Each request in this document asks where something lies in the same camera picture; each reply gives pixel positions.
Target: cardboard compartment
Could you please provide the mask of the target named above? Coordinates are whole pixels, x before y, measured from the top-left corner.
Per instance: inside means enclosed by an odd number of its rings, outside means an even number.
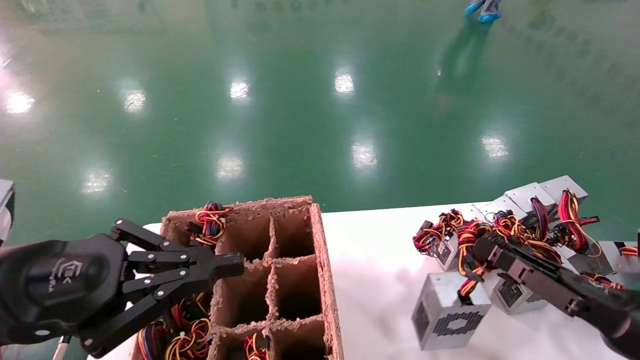
[[[247,261],[264,259],[271,242],[269,217],[247,219],[232,211],[227,221],[227,230],[216,247],[216,254],[239,252]]]
[[[241,330],[222,331],[214,337],[210,360],[246,360],[244,341],[255,333],[265,335],[266,328],[260,326],[247,327]]]
[[[315,256],[274,264],[276,311],[286,320],[306,319],[322,313]]]
[[[276,258],[299,258],[315,253],[308,210],[274,218]]]
[[[270,271],[269,266],[247,264],[241,277],[219,280],[211,300],[212,323],[231,328],[265,321],[269,313],[266,296]]]
[[[245,274],[213,287],[208,359],[233,359],[245,337],[260,331],[272,340],[271,360],[343,360],[320,207],[309,196],[229,206],[215,252],[242,253]],[[187,245],[198,211],[170,212],[161,235]],[[131,354],[142,359],[137,341]]]
[[[324,322],[321,316],[300,323],[272,327],[271,346],[275,360],[325,360],[332,354],[324,343]]]

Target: white table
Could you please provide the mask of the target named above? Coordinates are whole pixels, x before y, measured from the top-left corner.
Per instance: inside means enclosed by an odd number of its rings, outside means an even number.
[[[598,331],[552,306],[515,316],[493,306],[465,348],[420,351],[411,314],[426,275],[441,270],[411,238],[425,219],[464,205],[322,215],[347,360],[622,359]],[[487,278],[487,293],[496,282]],[[126,360],[132,349],[130,339],[103,359]]]

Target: blue shoe cover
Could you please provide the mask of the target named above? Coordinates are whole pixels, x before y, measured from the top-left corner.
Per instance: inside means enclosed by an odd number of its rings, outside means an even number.
[[[502,15],[500,15],[500,13],[488,13],[485,15],[480,15],[478,17],[478,22],[481,22],[482,24],[488,24],[490,22],[493,22],[499,18],[501,18]]]
[[[480,9],[480,7],[482,5],[484,5],[484,1],[481,1],[481,2],[475,3],[475,4],[469,4],[465,8],[465,16],[469,16],[469,15],[473,14],[474,12],[478,11],[478,9]]]

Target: power supply unit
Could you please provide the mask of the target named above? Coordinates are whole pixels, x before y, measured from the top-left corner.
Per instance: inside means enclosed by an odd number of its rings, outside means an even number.
[[[602,247],[606,242],[603,241],[599,244]],[[609,246],[610,245],[605,245],[602,249],[602,253],[597,257],[593,257],[599,253],[598,248],[593,244],[593,242],[589,242],[589,249],[584,254],[578,254],[566,246],[557,247],[556,250],[563,258],[564,267],[573,270],[578,274],[581,272],[590,272],[592,274],[606,276],[614,272],[613,266],[606,255],[609,251],[604,251],[604,249],[608,249]]]
[[[412,322],[423,350],[460,348],[467,345],[491,301],[482,286],[463,304],[458,290],[467,279],[457,272],[429,274],[413,310]]]
[[[620,254],[620,248],[622,247],[637,246],[635,241],[600,241],[598,243],[613,272],[640,273],[640,263],[637,256],[623,256]]]
[[[548,302],[508,275],[495,285],[491,300],[508,315],[526,313],[547,306]]]
[[[15,219],[13,181],[0,179],[0,245],[9,237]]]
[[[465,221],[484,220],[482,213],[473,205],[460,209]],[[458,235],[446,236],[434,249],[435,259],[444,271],[451,271],[458,266]]]
[[[578,198],[578,204],[582,204],[582,202],[589,196],[589,194],[587,194],[587,192],[576,184],[568,175],[545,181],[544,183],[540,183],[540,186],[542,186],[547,194],[553,198],[556,204],[560,202],[562,192],[565,190],[573,191],[575,196]]]
[[[522,211],[527,213],[527,217],[522,223],[527,227],[535,226],[538,223],[538,217],[531,204],[531,199],[537,197],[538,200],[547,209],[550,218],[554,218],[557,213],[556,201],[543,189],[538,183],[531,183],[513,190],[504,192],[504,195],[511,199]]]
[[[520,221],[527,217],[527,213],[522,211],[515,202],[504,195],[480,208],[480,212],[483,214],[487,222],[493,222],[493,216],[495,216],[499,211],[506,212],[507,210],[511,210],[511,212]]]

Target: green epoxy floor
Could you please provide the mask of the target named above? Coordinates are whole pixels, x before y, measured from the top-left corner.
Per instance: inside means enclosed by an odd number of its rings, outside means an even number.
[[[640,226],[640,4],[0,3],[9,244],[311,194],[323,211],[491,200],[569,174],[601,240]],[[50,359],[54,342],[8,359]],[[83,359],[77,343],[67,359]]]

